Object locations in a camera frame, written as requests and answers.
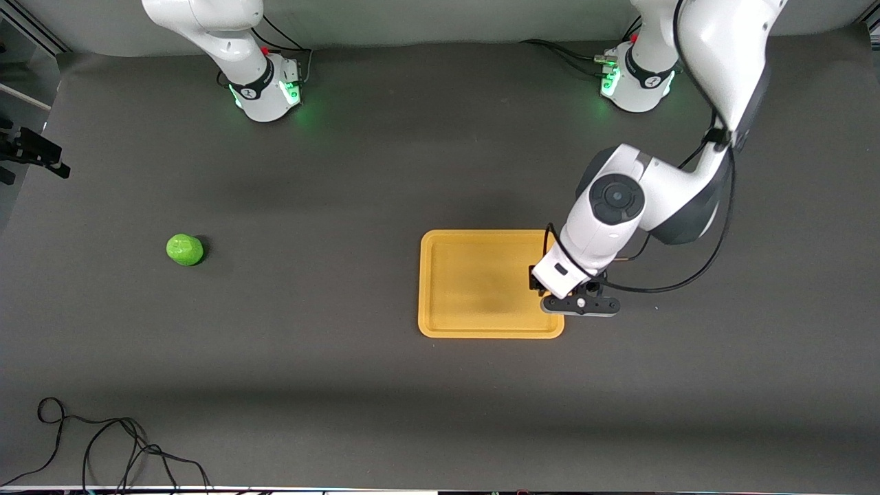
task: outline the connector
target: connector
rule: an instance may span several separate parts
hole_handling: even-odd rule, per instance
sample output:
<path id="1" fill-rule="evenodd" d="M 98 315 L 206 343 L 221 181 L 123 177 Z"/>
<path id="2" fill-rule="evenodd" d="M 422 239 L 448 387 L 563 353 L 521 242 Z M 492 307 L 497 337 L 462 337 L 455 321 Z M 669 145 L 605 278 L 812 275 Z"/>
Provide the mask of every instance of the connector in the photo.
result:
<path id="1" fill-rule="evenodd" d="M 601 63 L 602 65 L 617 65 L 617 57 L 614 55 L 594 55 L 593 56 L 594 63 Z"/>

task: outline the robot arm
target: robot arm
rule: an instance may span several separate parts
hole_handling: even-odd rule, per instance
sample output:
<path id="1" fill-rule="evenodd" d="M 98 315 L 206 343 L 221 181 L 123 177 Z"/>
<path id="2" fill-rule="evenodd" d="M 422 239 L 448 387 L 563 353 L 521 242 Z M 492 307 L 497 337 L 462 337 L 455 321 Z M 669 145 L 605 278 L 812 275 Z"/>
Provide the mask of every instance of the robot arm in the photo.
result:
<path id="1" fill-rule="evenodd" d="M 192 41 L 230 81 L 236 104 L 257 122 L 280 118 L 300 101 L 296 61 L 263 55 L 247 30 L 263 19 L 262 0 L 142 0 L 153 22 Z"/>
<path id="2" fill-rule="evenodd" d="M 729 155 L 743 144 L 766 87 L 767 34 L 783 4 L 678 0 L 670 22 L 678 52 L 716 111 L 715 126 L 691 173 L 627 144 L 592 160 L 560 232 L 565 248 L 554 245 L 532 271 L 555 298 L 598 277 L 638 228 L 665 244 L 692 242 L 709 228 L 731 172 Z"/>

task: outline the black band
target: black band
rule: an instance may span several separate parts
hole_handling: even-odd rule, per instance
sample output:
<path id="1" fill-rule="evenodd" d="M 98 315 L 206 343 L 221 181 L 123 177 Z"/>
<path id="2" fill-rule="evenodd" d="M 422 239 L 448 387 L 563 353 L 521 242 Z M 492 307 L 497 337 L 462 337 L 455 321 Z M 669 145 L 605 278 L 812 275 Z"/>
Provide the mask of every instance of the black band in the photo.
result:
<path id="1" fill-rule="evenodd" d="M 636 79 L 639 80 L 639 84 L 642 85 L 644 89 L 654 89 L 660 86 L 660 83 L 666 80 L 672 73 L 672 68 L 668 70 L 664 70 L 663 72 L 651 72 L 650 70 L 645 70 L 639 67 L 638 63 L 635 63 L 635 59 L 633 58 L 633 45 L 629 47 L 627 50 L 627 55 L 624 57 L 624 61 L 627 64 L 627 70 L 632 74 Z"/>
<path id="2" fill-rule="evenodd" d="M 232 86 L 232 89 L 240 94 L 245 100 L 256 100 L 263 93 L 263 90 L 269 86 L 269 83 L 272 82 L 274 74 L 275 65 L 271 60 L 266 59 L 266 70 L 259 79 L 246 85 L 237 85 L 235 83 L 229 83 L 229 85 Z"/>

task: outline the green ball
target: green ball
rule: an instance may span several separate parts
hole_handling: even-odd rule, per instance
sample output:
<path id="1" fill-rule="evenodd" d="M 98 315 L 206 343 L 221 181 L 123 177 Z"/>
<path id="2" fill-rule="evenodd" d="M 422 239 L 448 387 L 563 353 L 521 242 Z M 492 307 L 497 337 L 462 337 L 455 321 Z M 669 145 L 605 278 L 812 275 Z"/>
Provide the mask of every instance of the green ball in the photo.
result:
<path id="1" fill-rule="evenodd" d="M 168 240 L 168 244 L 165 245 L 165 252 L 169 258 L 183 266 L 193 266 L 200 262 L 205 255 L 202 242 L 184 233 L 171 237 Z"/>

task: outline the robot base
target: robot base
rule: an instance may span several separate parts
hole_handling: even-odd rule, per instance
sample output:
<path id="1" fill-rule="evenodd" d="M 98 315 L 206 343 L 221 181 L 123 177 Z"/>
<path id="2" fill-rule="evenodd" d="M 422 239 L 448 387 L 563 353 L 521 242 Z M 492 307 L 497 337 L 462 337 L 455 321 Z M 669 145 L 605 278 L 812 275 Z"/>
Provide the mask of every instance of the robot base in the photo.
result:
<path id="1" fill-rule="evenodd" d="M 605 51 L 605 56 L 617 57 L 618 63 L 605 76 L 599 94 L 613 101 L 614 105 L 622 110 L 640 114 L 656 107 L 660 100 L 669 94 L 670 83 L 675 77 L 675 71 L 665 81 L 657 81 L 656 87 L 643 88 L 639 79 L 630 74 L 627 66 L 621 63 L 632 45 L 633 43 L 630 41 L 624 41 L 617 47 L 608 48 Z"/>
<path id="2" fill-rule="evenodd" d="M 267 59 L 274 67 L 273 79 L 259 98 L 248 100 L 244 96 L 239 97 L 230 86 L 235 104 L 256 122 L 272 122 L 280 119 L 288 110 L 299 105 L 301 97 L 297 61 L 278 54 L 270 54 Z"/>

